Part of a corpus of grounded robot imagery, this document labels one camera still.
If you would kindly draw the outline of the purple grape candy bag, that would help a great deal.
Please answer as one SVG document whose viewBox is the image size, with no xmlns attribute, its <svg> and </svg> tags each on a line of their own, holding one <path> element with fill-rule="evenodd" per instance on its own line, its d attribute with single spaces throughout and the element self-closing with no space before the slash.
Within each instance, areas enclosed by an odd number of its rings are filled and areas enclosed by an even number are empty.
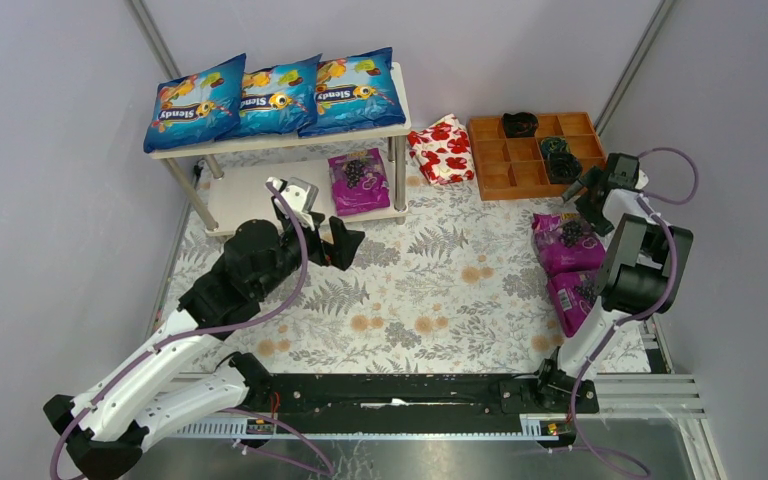
<svg viewBox="0 0 768 480">
<path fill-rule="evenodd" d="M 550 277 L 596 270 L 605 258 L 602 241 L 578 213 L 535 213 L 531 228 L 538 262 Z"/>
<path fill-rule="evenodd" d="M 331 157 L 328 167 L 338 216 L 362 214 L 391 205 L 389 182 L 377 148 Z"/>
<path fill-rule="evenodd" d="M 564 272 L 547 282 L 549 298 L 567 338 L 575 335 L 595 303 L 597 273 L 597 270 Z"/>
</svg>

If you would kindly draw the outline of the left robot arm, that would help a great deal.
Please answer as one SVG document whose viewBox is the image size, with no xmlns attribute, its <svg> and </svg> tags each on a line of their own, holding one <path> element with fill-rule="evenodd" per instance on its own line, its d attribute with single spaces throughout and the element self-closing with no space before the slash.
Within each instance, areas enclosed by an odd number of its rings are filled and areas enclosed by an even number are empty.
<svg viewBox="0 0 768 480">
<path fill-rule="evenodd" d="M 43 407 L 59 433 L 50 475 L 58 476 L 63 452 L 84 479 L 118 479 L 143 454 L 181 428 L 237 407 L 253 386 L 231 362 L 203 380 L 163 393 L 190 361 L 219 346 L 231 333 L 263 323 L 276 311 L 260 304 L 291 274 L 304 277 L 310 263 L 347 270 L 365 239 L 332 217 L 331 242 L 317 226 L 283 218 L 241 224 L 206 274 L 180 297 L 166 322 L 105 379 L 77 395 L 55 395 Z"/>
</svg>

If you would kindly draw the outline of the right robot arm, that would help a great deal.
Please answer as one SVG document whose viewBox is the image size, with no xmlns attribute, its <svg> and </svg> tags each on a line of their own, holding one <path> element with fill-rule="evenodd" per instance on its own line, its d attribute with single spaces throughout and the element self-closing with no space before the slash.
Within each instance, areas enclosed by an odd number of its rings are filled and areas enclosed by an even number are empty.
<svg viewBox="0 0 768 480">
<path fill-rule="evenodd" d="M 651 205 L 637 156 L 611 153 L 562 195 L 570 215 L 531 224 L 565 341 L 542 362 L 536 398 L 551 406 L 594 395 L 591 378 L 618 333 L 675 302 L 694 242 Z"/>
</svg>

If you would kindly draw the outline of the blue Slendy candy bag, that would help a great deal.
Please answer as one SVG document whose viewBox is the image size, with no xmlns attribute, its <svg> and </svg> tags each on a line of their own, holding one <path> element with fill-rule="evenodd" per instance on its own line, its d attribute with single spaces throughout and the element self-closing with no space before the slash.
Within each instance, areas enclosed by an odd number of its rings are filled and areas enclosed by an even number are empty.
<svg viewBox="0 0 768 480">
<path fill-rule="evenodd" d="M 317 120 L 315 87 L 321 55 L 246 72 L 239 123 L 217 140 L 297 132 Z"/>
<path fill-rule="evenodd" d="M 210 142 L 236 128 L 246 59 L 242 53 L 202 72 L 160 84 L 143 150 L 152 153 Z"/>
</svg>

